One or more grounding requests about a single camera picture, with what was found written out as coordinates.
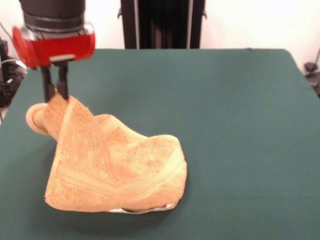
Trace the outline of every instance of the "towel fold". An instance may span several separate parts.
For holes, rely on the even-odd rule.
[[[172,135],[146,137],[58,93],[26,121],[57,141],[45,191],[55,209],[141,214],[173,209],[184,194],[187,163]]]

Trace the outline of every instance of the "green table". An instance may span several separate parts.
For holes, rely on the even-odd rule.
[[[69,91],[95,115],[177,136],[185,195],[145,215],[47,206],[56,144],[25,122],[43,101],[31,72],[0,126],[0,239],[320,239],[320,102],[288,52],[98,50],[71,64]]]

